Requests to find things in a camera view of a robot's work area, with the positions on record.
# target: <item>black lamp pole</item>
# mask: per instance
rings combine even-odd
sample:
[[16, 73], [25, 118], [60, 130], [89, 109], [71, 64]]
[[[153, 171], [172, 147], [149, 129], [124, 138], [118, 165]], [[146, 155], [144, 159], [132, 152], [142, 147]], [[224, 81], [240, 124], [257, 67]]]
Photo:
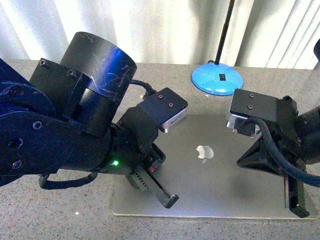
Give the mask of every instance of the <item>black lamp pole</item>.
[[218, 65], [220, 62], [220, 57], [221, 57], [222, 49], [224, 48], [224, 44], [225, 44], [225, 40], [226, 40], [226, 36], [227, 36], [227, 31], [228, 31], [228, 27], [229, 27], [229, 22], [230, 22], [232, 10], [234, 8], [234, 3], [235, 3], [235, 0], [231, 0], [230, 4], [229, 4], [228, 12], [226, 14], [225, 23], [223, 25], [223, 30], [222, 30], [222, 34], [221, 34], [221, 38], [220, 38], [218, 51], [216, 53], [216, 58], [214, 61], [215, 65]]

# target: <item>green led light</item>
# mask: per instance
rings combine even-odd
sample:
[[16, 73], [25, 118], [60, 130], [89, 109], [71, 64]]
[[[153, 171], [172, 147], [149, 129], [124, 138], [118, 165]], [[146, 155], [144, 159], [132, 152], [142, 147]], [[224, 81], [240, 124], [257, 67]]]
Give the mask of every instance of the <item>green led light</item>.
[[118, 166], [119, 165], [119, 161], [114, 160], [113, 163], [111, 164], [111, 166]]

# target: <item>scratched black cylinder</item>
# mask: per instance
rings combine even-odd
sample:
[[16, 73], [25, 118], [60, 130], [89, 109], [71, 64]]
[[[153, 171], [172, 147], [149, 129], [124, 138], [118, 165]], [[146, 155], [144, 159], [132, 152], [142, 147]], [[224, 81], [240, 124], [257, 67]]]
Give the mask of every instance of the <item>scratched black cylinder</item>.
[[103, 136], [134, 77], [137, 65], [117, 46], [87, 32], [74, 35], [60, 64], [90, 77], [88, 90], [79, 103], [75, 119], [84, 124], [84, 132]]

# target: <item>white curtain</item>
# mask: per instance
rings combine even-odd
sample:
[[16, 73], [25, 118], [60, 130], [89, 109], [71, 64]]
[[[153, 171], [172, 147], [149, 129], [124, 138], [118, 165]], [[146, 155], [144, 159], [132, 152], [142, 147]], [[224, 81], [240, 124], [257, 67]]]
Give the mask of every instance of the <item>white curtain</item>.
[[[0, 58], [59, 61], [74, 34], [98, 35], [138, 63], [214, 60], [228, 0], [0, 0]], [[313, 69], [320, 0], [235, 0], [221, 63]]]

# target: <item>black cable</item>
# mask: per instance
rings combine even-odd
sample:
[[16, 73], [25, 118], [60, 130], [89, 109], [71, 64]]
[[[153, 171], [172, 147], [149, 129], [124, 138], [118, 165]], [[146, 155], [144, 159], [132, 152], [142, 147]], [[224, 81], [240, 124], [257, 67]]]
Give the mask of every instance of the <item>black cable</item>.
[[144, 82], [144, 81], [140, 81], [140, 80], [131, 80], [130, 84], [134, 84], [134, 85], [139, 85], [141, 87], [144, 87], [145, 91], [146, 91], [146, 96], [147, 98], [150, 97], [151, 95], [155, 94], [157, 91], [154, 90], [152, 88], [152, 86], [147, 83], [147, 82]]
[[300, 182], [311, 186], [320, 187], [320, 176], [309, 174], [296, 168], [281, 154], [274, 140], [272, 139], [268, 126], [263, 120], [256, 117], [250, 117], [245, 121], [245, 123], [249, 122], [257, 124], [259, 126], [266, 149], [269, 151], [274, 161], [286, 173]]
[[50, 181], [48, 180], [49, 175], [41, 176], [39, 178], [40, 188], [46, 190], [56, 190], [56, 189], [68, 189], [68, 188], [78, 188], [83, 185], [91, 183], [96, 179], [98, 173], [92, 172], [88, 176], [85, 176], [76, 180], [67, 180], [67, 181]]

